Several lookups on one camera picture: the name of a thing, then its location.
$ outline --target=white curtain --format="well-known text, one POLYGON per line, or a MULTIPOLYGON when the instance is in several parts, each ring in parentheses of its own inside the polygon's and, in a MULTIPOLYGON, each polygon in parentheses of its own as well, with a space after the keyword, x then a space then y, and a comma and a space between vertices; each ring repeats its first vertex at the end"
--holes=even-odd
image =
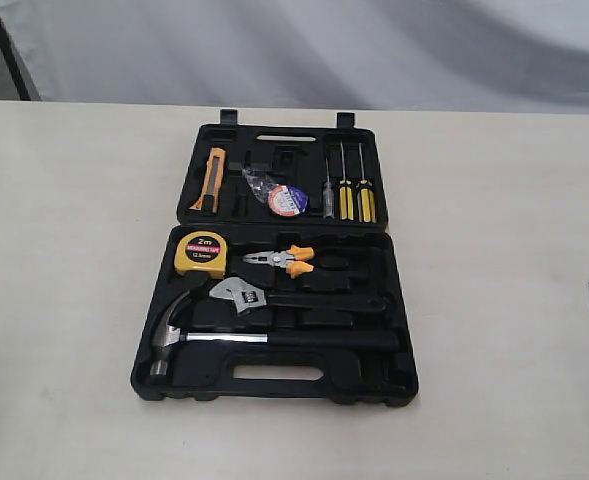
POLYGON ((589 112, 589 0, 0 0, 46 100, 589 112))

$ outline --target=yellow tape measure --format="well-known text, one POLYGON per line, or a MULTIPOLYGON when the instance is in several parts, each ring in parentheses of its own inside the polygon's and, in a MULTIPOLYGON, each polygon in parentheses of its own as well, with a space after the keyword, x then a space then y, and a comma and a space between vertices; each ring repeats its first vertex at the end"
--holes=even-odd
POLYGON ((192 232, 176 247, 174 268, 179 275, 190 270, 207 272, 212 278, 223 278, 227 261, 227 243, 214 232, 192 232))

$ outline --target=white table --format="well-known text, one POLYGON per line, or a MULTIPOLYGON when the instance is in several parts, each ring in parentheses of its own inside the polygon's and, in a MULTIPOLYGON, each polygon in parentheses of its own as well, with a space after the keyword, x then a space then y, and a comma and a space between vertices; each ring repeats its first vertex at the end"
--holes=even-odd
POLYGON ((408 407, 144 402, 130 368, 192 143, 216 121, 0 103, 0 479, 589 478, 589 117, 357 113, 421 381, 408 407))

